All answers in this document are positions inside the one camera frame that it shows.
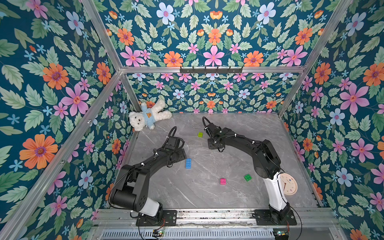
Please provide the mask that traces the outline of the light blue long lego brick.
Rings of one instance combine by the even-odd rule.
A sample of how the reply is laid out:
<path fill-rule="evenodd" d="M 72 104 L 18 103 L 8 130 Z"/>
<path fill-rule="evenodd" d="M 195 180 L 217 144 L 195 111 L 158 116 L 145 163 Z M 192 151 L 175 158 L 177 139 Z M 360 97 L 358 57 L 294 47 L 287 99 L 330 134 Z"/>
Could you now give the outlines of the light blue long lego brick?
<path fill-rule="evenodd" d="M 186 169 L 191 169 L 192 168 L 192 159 L 187 158 L 186 159 Z"/>

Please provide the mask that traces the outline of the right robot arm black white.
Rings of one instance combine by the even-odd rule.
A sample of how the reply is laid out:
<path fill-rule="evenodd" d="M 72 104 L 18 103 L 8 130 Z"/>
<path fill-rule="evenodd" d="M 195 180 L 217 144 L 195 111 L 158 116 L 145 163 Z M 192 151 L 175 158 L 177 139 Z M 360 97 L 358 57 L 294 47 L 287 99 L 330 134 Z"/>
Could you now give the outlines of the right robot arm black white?
<path fill-rule="evenodd" d="M 210 150 L 223 152 L 227 146 L 238 149 L 253 160 L 255 172 L 264 179 L 269 196 L 269 209 L 275 221 L 281 221 L 291 210 L 281 183 L 281 159 L 269 140 L 252 140 L 228 128 L 221 128 L 202 117 L 204 130 L 209 135 Z"/>

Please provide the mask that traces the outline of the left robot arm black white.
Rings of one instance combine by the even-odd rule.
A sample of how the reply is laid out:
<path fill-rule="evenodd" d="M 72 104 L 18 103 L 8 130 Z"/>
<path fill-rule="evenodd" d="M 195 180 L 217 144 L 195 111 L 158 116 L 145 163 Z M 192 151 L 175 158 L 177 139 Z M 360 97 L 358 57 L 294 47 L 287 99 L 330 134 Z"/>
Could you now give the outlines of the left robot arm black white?
<path fill-rule="evenodd" d="M 124 165 L 108 197 L 112 208 L 137 212 L 152 218 L 162 216 L 162 204 L 149 197 L 150 178 L 163 167 L 187 159 L 185 141 L 176 137 L 173 127 L 163 145 L 154 149 L 145 161 L 135 165 Z"/>

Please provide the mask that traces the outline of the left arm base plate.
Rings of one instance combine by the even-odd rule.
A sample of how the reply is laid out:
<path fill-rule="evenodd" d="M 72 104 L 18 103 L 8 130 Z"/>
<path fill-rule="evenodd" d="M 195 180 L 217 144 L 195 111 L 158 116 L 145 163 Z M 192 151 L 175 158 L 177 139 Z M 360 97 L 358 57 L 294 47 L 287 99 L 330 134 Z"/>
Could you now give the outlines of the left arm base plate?
<path fill-rule="evenodd" d="M 167 227 L 176 226 L 176 210 L 160 210 L 154 217 L 140 214 L 136 221 L 137 227 Z"/>

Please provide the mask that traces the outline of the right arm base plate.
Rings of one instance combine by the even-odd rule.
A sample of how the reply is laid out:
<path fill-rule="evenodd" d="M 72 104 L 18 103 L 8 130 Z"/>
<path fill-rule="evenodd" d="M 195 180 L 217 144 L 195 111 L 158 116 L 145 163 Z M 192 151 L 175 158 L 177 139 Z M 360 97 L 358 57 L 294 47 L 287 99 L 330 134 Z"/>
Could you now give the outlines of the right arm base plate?
<path fill-rule="evenodd" d="M 252 213 L 252 217 L 256 219 L 258 226 L 297 226 L 298 222 L 295 218 L 295 214 L 293 210 L 290 210 L 288 214 L 283 217 L 281 220 L 278 217 L 273 218 L 270 210 L 254 210 Z"/>

